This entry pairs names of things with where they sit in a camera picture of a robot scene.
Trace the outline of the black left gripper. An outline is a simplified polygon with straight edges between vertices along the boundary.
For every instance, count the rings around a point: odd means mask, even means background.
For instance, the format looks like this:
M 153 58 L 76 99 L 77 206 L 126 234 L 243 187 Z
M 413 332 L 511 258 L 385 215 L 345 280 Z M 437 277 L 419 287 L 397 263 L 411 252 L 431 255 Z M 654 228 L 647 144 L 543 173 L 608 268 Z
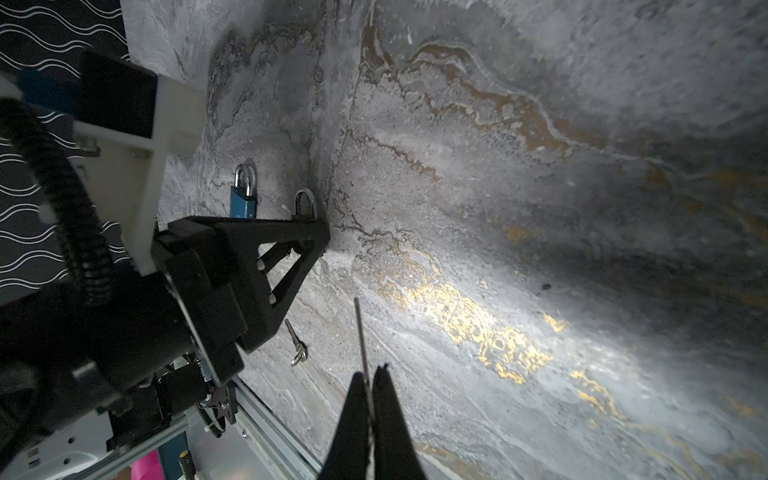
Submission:
M 323 255 L 323 220 L 190 216 L 153 235 L 151 254 L 216 384 L 271 340 L 304 279 Z

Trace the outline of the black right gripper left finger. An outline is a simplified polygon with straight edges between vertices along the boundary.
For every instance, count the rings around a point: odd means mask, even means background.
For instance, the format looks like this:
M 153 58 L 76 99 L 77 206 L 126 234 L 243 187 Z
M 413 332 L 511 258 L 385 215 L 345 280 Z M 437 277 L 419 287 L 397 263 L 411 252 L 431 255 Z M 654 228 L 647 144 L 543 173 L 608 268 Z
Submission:
M 364 376 L 353 374 L 335 435 L 318 479 L 365 479 L 369 464 L 369 407 Z

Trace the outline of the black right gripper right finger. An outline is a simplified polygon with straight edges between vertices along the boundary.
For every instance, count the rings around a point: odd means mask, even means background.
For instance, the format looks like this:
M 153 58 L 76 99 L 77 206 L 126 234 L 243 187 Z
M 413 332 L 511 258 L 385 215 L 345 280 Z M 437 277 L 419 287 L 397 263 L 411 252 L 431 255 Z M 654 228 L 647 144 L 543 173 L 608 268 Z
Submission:
M 387 364 L 376 369 L 372 400 L 374 477 L 384 480 L 426 480 Z

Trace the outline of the blue padlock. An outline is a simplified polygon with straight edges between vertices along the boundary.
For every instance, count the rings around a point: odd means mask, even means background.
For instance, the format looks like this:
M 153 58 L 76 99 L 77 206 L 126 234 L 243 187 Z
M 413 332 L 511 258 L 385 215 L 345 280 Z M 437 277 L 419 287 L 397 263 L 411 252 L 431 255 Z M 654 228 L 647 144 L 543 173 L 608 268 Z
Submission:
M 255 163 L 247 160 L 240 163 L 234 171 L 234 181 L 230 188 L 230 216 L 254 220 L 257 216 L 258 175 Z

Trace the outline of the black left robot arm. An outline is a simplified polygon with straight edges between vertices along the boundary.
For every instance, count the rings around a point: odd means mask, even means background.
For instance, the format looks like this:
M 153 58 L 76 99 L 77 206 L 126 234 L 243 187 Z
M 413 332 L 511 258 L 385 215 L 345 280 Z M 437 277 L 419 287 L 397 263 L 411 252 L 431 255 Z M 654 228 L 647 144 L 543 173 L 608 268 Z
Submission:
M 1 309 L 1 465 L 58 443 L 53 473 L 93 441 L 127 446 L 194 405 L 219 406 L 242 357 L 272 339 L 330 240 L 313 215 L 186 217 L 150 234 L 159 268 L 110 258 L 86 190 L 30 108 L 1 130 L 50 199 L 67 280 Z

